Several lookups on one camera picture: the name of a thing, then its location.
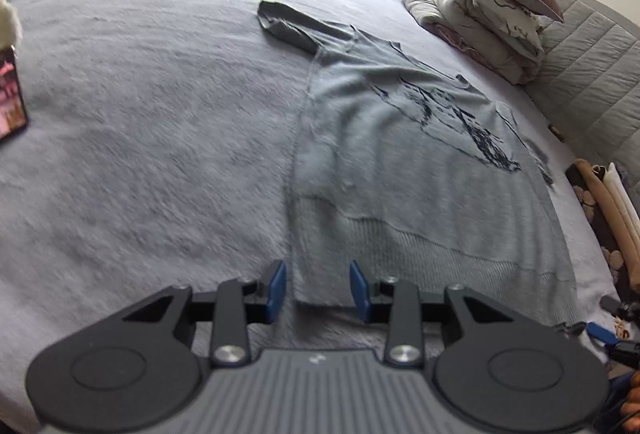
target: black circular motor housing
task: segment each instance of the black circular motor housing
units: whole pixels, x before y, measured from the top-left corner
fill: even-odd
[[[600,361],[575,338],[531,321],[483,324],[437,359],[433,381],[464,416],[510,432],[568,432],[607,396]]]
[[[43,423],[71,432],[130,432],[169,417],[201,381],[188,347],[157,324],[98,324],[44,350],[26,388]]]

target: black graphic print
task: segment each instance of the black graphic print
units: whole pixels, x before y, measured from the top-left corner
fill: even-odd
[[[445,141],[459,151],[499,169],[508,172],[520,170],[520,164],[508,157],[500,147],[502,140],[480,124],[475,116],[456,105],[451,95],[436,87],[422,88],[402,77],[399,80],[401,88],[396,90],[394,95],[390,95],[388,91],[376,85],[369,85],[369,87],[383,101],[398,109],[402,115],[417,122],[421,130],[430,137]],[[415,111],[415,106],[407,107],[406,101],[414,103],[419,110]],[[458,140],[457,144],[453,144],[449,140],[444,140],[442,133],[438,136],[433,132],[434,129],[431,129],[434,121],[444,125],[449,133],[453,131],[462,137],[471,138],[472,142]]]

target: hand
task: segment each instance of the hand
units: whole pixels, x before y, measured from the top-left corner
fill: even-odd
[[[620,414],[625,417],[636,411],[640,411],[640,370],[631,377],[631,389],[626,395],[625,403],[620,408]],[[627,432],[638,432],[640,430],[640,412],[625,421],[622,426]]]

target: phone screen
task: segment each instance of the phone screen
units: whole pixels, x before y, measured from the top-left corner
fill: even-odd
[[[24,129],[24,109],[13,48],[0,52],[0,140]]]

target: bed sheet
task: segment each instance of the bed sheet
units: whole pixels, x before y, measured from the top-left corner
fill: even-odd
[[[0,148],[0,416],[45,346],[164,286],[210,290],[288,255],[284,186],[310,58],[265,36],[260,0],[14,0],[31,125]],[[277,0],[353,24],[508,103],[546,156],[585,318],[613,293],[563,172],[572,153],[518,88],[421,29],[400,0]],[[442,348],[427,328],[428,352]],[[204,349],[199,331],[196,350]],[[384,330],[286,302],[252,345],[372,346]]]

